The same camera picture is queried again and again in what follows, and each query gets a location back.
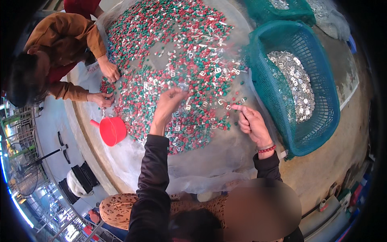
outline red shirt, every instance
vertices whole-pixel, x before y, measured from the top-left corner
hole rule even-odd
[[[69,73],[76,65],[77,63],[73,62],[71,64],[60,66],[57,68],[51,67],[46,77],[48,79],[48,82],[51,84],[60,81],[62,77],[67,75],[67,73]]]
[[[101,0],[64,0],[63,6],[66,13],[80,14],[91,20]]]

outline wrist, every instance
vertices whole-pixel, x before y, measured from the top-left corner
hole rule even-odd
[[[100,58],[97,59],[98,63],[101,64],[101,63],[105,63],[108,61],[108,57],[105,55],[101,56]]]
[[[165,122],[161,120],[153,120],[151,124],[151,129],[149,130],[149,134],[164,136],[165,135]]]
[[[88,93],[87,96],[86,96],[86,100],[88,102],[92,102],[93,101],[93,93]]]
[[[272,157],[274,155],[274,150],[271,150],[269,152],[264,152],[264,153],[258,153],[258,159],[263,160],[269,157]]]
[[[274,145],[274,142],[271,139],[270,135],[268,135],[267,138],[260,139],[259,141],[255,142],[255,143],[256,143],[257,147],[260,149],[264,149],[267,146],[269,146],[269,148],[270,148],[271,146]]]

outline plastic pellet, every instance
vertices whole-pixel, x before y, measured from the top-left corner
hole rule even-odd
[[[176,22],[180,30],[174,27]],[[169,154],[203,148],[214,137],[212,129],[230,130],[229,112],[216,116],[217,108],[227,111],[230,107],[227,94],[236,77],[223,70],[247,70],[245,64],[228,59],[231,52],[223,56],[222,48],[228,47],[226,40],[232,28],[221,12],[201,0],[137,2],[112,23],[106,31],[109,60],[117,64],[124,77],[114,111],[124,120],[133,140],[145,144],[159,95],[173,86],[189,91],[189,100],[182,101],[166,126]],[[149,49],[157,42],[175,42],[180,49],[167,51],[165,70],[144,65],[149,61],[145,58],[150,55]],[[161,57],[164,49],[162,46],[162,51],[154,55]],[[137,68],[129,69],[129,62],[134,60],[139,60]],[[114,85],[106,81],[102,81],[101,91],[114,91]],[[220,98],[225,100],[222,104],[218,104]]]

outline plastic basket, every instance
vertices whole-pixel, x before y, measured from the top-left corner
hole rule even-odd
[[[328,59],[312,29],[302,22],[268,22],[250,33],[248,51],[255,90],[289,149],[288,158],[304,156],[322,146],[336,130],[340,105]],[[282,72],[268,59],[271,51],[293,53],[308,73],[315,95],[309,120],[295,122],[291,90]]]
[[[286,0],[289,9],[276,9],[269,0],[245,0],[250,18],[258,25],[274,20],[301,20],[309,26],[316,24],[312,9],[305,0]]]

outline brown jacket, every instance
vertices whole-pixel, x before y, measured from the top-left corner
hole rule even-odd
[[[64,76],[80,61],[87,47],[96,58],[106,54],[98,28],[79,14],[54,13],[44,18],[32,31],[24,50],[33,46],[46,52],[51,61],[50,76]],[[87,101],[87,90],[70,82],[50,81],[50,94],[55,99]]]

